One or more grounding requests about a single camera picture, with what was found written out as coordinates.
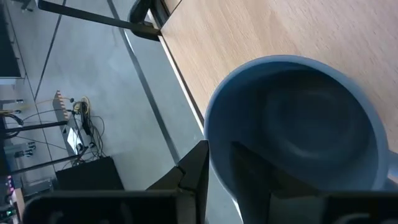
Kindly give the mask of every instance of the concrete floor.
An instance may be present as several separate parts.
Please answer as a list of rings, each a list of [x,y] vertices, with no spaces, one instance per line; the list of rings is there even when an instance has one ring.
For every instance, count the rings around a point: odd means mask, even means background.
[[[53,2],[61,4],[62,0]],[[119,17],[127,18],[132,2],[114,0],[113,3]],[[62,16],[45,67],[60,16],[41,11],[35,6],[31,6],[33,12],[22,13],[19,3],[6,1],[6,5],[27,76],[25,80],[19,80],[14,88],[0,86],[2,99],[23,98],[26,104],[31,104],[53,98],[57,90],[63,96],[77,100],[87,96],[93,114],[104,119],[104,152],[113,157],[126,190],[145,189],[174,166],[175,158],[170,153],[118,28]],[[92,1],[66,0],[66,5],[113,16],[106,0],[95,1],[94,4]],[[140,39],[129,31],[127,36],[181,158],[203,139],[203,135],[162,46],[158,42]],[[43,79],[38,88],[42,74]],[[42,103],[24,110],[21,118],[52,109],[51,103]],[[55,120],[55,113],[49,112],[27,121],[44,123]],[[101,127],[100,120],[94,122]],[[64,147],[58,127],[26,131],[20,136]],[[12,141],[26,142],[21,138]],[[23,166],[67,155],[66,151],[55,146],[37,145],[38,150],[32,158],[21,160]],[[61,163],[54,168],[49,166],[33,170],[25,173],[25,178],[34,181],[51,177],[55,175],[55,170],[62,169],[64,165]],[[231,197],[213,171],[210,172],[207,219],[210,223],[241,223]]]

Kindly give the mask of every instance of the electrical cable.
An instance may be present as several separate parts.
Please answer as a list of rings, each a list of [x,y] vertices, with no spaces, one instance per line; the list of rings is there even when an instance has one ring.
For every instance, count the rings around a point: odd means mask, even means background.
[[[53,98],[53,99],[49,99],[49,100],[44,100],[44,101],[41,101],[41,102],[38,102],[38,103],[32,103],[32,104],[29,104],[29,105],[22,105],[22,106],[20,106],[20,107],[18,107],[16,109],[12,109],[12,110],[0,110],[0,114],[14,113],[17,110],[23,110],[23,109],[31,108],[31,107],[37,106],[37,105],[39,105],[41,103],[46,103],[46,102],[49,102],[49,101],[53,101],[54,99],[58,99],[58,100],[66,99],[66,100],[73,101],[73,98],[71,99],[71,98],[68,98],[68,97],[57,97],[57,98]]]
[[[86,96],[84,96],[81,101],[77,101],[73,104],[73,112],[80,114],[81,126],[85,130],[86,134],[90,136],[91,142],[95,144],[96,150],[93,148],[90,150],[93,157],[96,159],[101,159],[102,157],[106,157],[106,154],[103,152],[104,144],[102,140],[102,136],[105,132],[105,122],[100,116],[92,116],[90,109],[90,100]],[[99,118],[102,121],[103,129],[101,134],[98,128],[92,122],[92,118]]]
[[[63,150],[66,150],[66,151],[67,151],[67,149],[65,149],[64,147],[57,146],[57,145],[54,145],[54,144],[51,144],[51,143],[48,143],[48,142],[42,142],[42,141],[38,141],[38,140],[34,140],[34,139],[29,139],[29,138],[21,137],[21,136],[16,136],[16,138],[26,139],[26,140],[30,140],[30,141],[34,141],[34,142],[38,142],[38,143],[42,143],[42,144],[48,144],[48,145],[50,145],[50,146],[54,146],[54,147],[57,147],[57,148],[60,148],[60,149],[63,149]]]
[[[37,115],[43,114],[43,113],[48,113],[48,112],[51,112],[51,111],[67,111],[67,112],[72,112],[71,110],[65,110],[65,109],[56,109],[56,110],[42,111],[42,112],[39,112],[39,113],[36,113],[36,114],[32,114],[32,115],[30,115],[30,116],[24,118],[23,121],[26,121],[27,119],[29,119],[29,118],[31,118],[31,117],[33,117],[33,116],[37,116]]]
[[[53,123],[57,121],[24,121],[24,124],[34,124],[34,123]],[[18,124],[17,122],[7,122],[6,124]]]
[[[18,127],[22,127],[24,125],[24,121],[22,119],[18,118],[14,114],[4,113],[1,116],[5,117],[5,118],[13,119],[18,124]],[[15,133],[12,133],[12,134],[4,133],[4,138],[5,139],[10,139],[10,138],[13,138],[13,137],[17,136],[18,134],[19,134],[19,131],[15,132]]]

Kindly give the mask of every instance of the wooden desk surface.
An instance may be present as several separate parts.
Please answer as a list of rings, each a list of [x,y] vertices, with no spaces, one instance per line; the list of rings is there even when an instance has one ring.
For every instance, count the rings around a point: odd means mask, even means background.
[[[397,0],[182,0],[162,34],[202,115],[236,67],[303,55],[363,88],[398,152]]]

